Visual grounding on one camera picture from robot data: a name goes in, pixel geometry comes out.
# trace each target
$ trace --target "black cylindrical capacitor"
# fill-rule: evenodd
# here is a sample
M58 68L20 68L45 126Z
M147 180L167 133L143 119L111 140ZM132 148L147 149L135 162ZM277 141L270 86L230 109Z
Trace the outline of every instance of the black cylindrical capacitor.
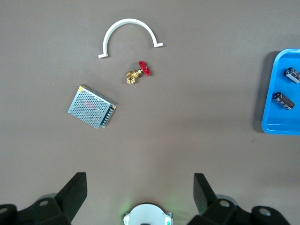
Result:
M284 109L290 110L293 109L295 103L292 102L287 96L282 92L276 92L272 97L278 104L280 104Z
M295 83L300 83L300 73L294 68L290 67L286 69L283 74Z

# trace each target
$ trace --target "brass fitting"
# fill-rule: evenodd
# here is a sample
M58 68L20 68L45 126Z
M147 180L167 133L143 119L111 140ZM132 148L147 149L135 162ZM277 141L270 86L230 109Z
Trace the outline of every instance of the brass fitting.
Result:
M134 83L135 80L141 75L142 70L130 71L126 74L127 83Z

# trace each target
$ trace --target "red valve handle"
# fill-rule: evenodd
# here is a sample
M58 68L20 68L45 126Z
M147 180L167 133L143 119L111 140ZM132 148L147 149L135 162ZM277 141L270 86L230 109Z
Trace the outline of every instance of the red valve handle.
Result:
M146 75L146 76L150 76L151 71L150 69L147 67L147 64L144 61L139 61L140 64L140 68L142 70L142 72Z

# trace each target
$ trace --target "blue tray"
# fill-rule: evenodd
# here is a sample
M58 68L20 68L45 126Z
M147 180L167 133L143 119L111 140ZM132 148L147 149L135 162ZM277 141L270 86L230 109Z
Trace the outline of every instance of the blue tray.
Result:
M300 135L300 83L294 83L283 74L289 67L300 71L300 49L285 49L274 60L262 118L262 129L267 134ZM295 103L293 109L286 110L272 99L278 91Z

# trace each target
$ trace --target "gray table surface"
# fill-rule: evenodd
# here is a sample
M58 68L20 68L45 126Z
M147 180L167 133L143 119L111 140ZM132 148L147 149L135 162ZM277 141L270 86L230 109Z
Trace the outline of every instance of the gray table surface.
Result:
M108 28L109 58L98 59ZM300 138L260 123L278 51L300 48L297 0L0 0L0 203L24 209L87 173L73 225L122 225L152 202L185 225L193 175L240 207L300 221ZM136 84L126 72L144 60ZM67 113L84 83L118 103L106 128Z

